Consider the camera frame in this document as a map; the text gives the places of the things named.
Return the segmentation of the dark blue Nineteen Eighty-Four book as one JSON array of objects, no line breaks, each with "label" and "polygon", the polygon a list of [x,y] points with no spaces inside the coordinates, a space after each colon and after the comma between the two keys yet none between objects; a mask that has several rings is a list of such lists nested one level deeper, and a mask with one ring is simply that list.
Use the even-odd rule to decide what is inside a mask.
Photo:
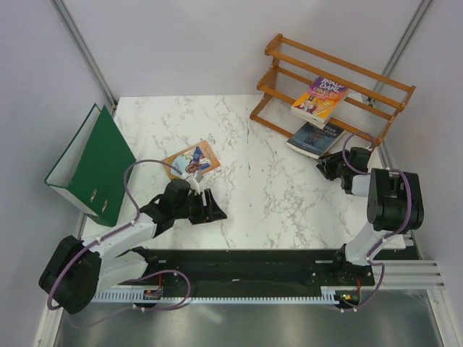
[{"label": "dark blue Nineteen Eighty-Four book", "polygon": [[328,123],[323,129],[306,122],[287,141],[291,149],[310,158],[325,155],[345,134],[341,127]]}]

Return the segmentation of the tan illustrated book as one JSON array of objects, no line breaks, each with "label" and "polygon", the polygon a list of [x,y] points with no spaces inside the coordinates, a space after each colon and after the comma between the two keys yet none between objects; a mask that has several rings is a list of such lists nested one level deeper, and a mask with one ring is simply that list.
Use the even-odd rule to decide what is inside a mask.
[{"label": "tan illustrated book", "polygon": [[163,161],[173,166],[173,168],[170,166],[165,167],[166,174],[170,179],[181,176],[178,170],[187,175],[195,173],[205,174],[220,166],[218,158],[206,140],[171,155]]}]

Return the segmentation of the purple orange Roald Dahl book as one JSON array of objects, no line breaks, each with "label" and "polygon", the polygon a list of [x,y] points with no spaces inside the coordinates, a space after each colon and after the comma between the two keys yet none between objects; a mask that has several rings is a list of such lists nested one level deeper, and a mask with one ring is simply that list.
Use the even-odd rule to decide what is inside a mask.
[{"label": "purple orange Roald Dahl book", "polygon": [[308,89],[293,102],[291,108],[304,109],[315,116],[326,118],[349,92],[349,88],[333,80],[319,76]]}]

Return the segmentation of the green lever arch file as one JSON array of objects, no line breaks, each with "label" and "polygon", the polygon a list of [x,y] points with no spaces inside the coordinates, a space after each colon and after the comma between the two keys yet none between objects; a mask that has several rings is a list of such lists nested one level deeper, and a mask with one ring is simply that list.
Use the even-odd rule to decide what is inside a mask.
[{"label": "green lever arch file", "polygon": [[123,178],[135,161],[107,107],[93,105],[45,184],[95,223],[113,227],[125,195]]}]

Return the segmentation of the red Treehouse book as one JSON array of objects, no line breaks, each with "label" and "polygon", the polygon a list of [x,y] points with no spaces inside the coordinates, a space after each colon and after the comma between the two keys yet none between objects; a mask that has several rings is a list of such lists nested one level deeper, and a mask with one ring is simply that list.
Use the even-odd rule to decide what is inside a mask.
[{"label": "red Treehouse book", "polygon": [[330,121],[331,115],[328,115],[326,118],[315,116],[309,112],[306,112],[304,109],[291,108],[292,114],[300,117],[306,122],[311,123],[319,129],[323,129]]}]

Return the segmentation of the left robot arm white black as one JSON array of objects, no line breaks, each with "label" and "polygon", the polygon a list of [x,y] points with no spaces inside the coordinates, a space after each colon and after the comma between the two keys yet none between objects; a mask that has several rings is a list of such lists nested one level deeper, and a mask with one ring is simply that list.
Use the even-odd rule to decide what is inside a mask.
[{"label": "left robot arm white black", "polygon": [[67,236],[58,243],[38,282],[48,294],[48,309],[76,314],[112,286],[133,280],[153,283],[159,268],[134,250],[137,245],[168,231],[176,220],[199,225],[226,218],[210,189],[201,189],[195,181],[170,181],[126,223],[106,234]]}]

